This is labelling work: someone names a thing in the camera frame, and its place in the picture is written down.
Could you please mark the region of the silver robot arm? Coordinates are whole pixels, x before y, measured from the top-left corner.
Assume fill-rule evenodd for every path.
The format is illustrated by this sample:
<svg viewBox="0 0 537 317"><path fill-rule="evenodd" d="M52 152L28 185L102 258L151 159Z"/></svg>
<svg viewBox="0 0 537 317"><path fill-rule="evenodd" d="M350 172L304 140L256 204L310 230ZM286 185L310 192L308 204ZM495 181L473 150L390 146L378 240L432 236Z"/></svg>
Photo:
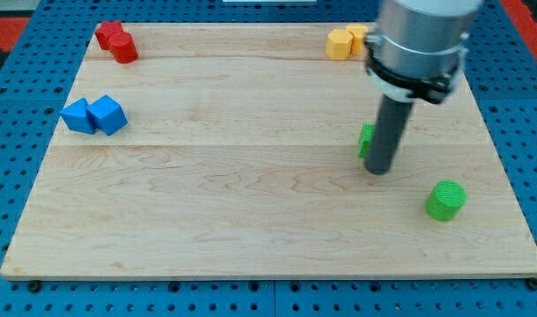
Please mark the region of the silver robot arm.
<svg viewBox="0 0 537 317"><path fill-rule="evenodd" d="M482 0L384 0L364 37L366 71L390 100L440 104L459 85Z"/></svg>

